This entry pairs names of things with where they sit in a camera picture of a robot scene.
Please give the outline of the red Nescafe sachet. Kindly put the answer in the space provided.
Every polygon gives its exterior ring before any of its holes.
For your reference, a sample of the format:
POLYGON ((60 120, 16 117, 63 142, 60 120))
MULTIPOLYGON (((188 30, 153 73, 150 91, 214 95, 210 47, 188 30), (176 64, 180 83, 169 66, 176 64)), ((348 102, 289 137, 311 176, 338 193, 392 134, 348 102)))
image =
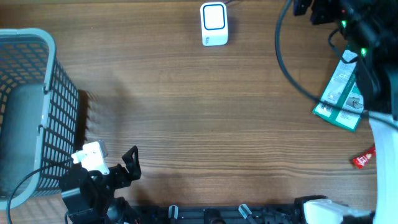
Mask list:
POLYGON ((364 151, 360 156, 355 157, 352 159, 352 163, 358 169, 364 168, 371 158, 376 156, 376 148, 375 145, 371 146, 369 149, 364 151))

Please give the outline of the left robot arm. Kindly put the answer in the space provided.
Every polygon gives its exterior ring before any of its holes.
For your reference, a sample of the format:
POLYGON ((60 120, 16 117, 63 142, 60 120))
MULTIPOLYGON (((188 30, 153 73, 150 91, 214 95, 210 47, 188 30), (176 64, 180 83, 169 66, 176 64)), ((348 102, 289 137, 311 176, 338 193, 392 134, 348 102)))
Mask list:
POLYGON ((88 171, 80 163, 72 166, 59 182, 67 217, 72 223, 140 223, 141 218, 124 197, 114 193, 141 178, 137 146, 122 156, 125 166, 117 164, 109 174, 88 171))

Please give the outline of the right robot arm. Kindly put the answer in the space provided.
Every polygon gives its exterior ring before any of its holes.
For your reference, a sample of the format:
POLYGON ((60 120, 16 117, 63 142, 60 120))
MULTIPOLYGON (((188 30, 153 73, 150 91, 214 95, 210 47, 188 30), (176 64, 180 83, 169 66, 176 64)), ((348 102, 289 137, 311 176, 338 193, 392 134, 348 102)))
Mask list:
POLYGON ((338 22, 358 56, 356 80, 376 144, 374 223, 397 222, 397 1, 292 1, 293 14, 312 9, 311 22, 338 22))

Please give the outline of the green 3M gloves packet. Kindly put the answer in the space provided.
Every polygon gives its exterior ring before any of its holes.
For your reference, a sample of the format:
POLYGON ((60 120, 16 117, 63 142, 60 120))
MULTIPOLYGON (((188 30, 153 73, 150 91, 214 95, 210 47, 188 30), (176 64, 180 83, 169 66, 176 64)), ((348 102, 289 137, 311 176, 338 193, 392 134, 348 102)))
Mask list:
POLYGON ((356 85, 355 63, 338 62, 321 101, 312 113, 325 121, 354 132, 361 120, 364 100, 356 85))

